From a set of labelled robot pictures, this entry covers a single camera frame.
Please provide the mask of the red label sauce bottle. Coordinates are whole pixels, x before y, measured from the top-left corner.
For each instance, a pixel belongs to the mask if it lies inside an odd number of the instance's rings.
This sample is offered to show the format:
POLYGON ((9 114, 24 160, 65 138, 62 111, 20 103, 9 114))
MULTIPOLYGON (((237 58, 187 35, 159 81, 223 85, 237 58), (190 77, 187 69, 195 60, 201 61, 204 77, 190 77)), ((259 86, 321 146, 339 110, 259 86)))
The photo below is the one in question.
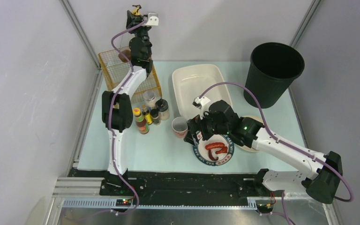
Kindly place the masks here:
POLYGON ((138 127, 138 130, 141 134, 147 134, 149 132, 149 125, 144 118, 140 108, 133 109, 133 115, 135 117, 135 123, 138 127))

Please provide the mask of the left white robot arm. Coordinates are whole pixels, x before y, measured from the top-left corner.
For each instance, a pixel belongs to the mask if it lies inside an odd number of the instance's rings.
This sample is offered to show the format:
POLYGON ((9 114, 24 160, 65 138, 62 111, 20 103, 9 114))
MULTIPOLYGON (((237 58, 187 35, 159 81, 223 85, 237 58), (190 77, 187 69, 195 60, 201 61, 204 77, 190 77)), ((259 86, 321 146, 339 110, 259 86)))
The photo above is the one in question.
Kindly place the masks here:
POLYGON ((102 121, 108 129, 110 140, 110 161, 107 168, 106 182, 109 185, 123 187, 127 184, 123 175, 127 172, 126 157, 122 152, 122 138, 133 122, 131 98, 140 84, 153 70, 152 43, 149 30, 159 24, 157 13, 142 15, 140 5, 135 10, 127 11, 126 30, 115 35, 112 40, 129 33, 134 37, 129 41, 130 56, 115 47, 119 57, 130 66, 123 80, 111 91, 102 94, 102 121))

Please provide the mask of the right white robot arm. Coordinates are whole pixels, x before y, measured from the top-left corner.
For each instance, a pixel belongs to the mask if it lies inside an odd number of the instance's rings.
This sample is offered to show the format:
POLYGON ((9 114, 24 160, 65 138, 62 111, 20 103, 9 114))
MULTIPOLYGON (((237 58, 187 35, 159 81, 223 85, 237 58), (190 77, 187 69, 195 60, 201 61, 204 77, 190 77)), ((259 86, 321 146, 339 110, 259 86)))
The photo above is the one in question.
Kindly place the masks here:
POLYGON ((271 131, 266 124, 250 117, 240 117, 223 100, 211 103, 206 97, 196 97, 193 106, 200 113, 187 121, 188 131, 184 141, 198 146, 202 141, 223 135, 240 147, 268 153, 298 170, 290 181, 289 173, 275 175, 274 171, 261 169, 257 184, 267 190, 304 189, 314 200, 331 204, 337 197, 343 178, 341 156, 333 151, 327 154, 301 147, 271 131))

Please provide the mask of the dark sauce glass bottle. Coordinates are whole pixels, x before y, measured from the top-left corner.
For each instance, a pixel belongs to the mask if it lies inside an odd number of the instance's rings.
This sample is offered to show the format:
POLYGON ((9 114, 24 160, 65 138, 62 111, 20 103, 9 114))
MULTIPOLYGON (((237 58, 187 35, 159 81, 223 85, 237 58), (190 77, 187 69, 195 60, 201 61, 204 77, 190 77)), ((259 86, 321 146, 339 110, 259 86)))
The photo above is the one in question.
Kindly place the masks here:
MULTIPOLYGON (((142 6, 140 4, 133 5, 134 9, 130 10, 134 15, 141 15, 139 12, 142 6)), ((129 47, 129 41, 134 37, 133 34, 128 32, 124 33, 120 37, 120 53, 118 53, 118 57, 121 62, 127 63, 127 59, 131 60, 131 50, 129 47)))

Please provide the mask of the white lid spice jar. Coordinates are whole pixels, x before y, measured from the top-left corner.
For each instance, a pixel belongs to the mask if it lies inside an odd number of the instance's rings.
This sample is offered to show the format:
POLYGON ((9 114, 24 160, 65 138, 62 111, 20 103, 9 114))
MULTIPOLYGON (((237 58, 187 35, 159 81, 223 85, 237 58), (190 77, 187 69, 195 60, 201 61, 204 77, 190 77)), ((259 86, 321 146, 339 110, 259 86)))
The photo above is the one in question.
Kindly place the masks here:
POLYGON ((150 109, 156 108, 157 96, 154 91, 147 90, 142 94, 142 97, 150 109))

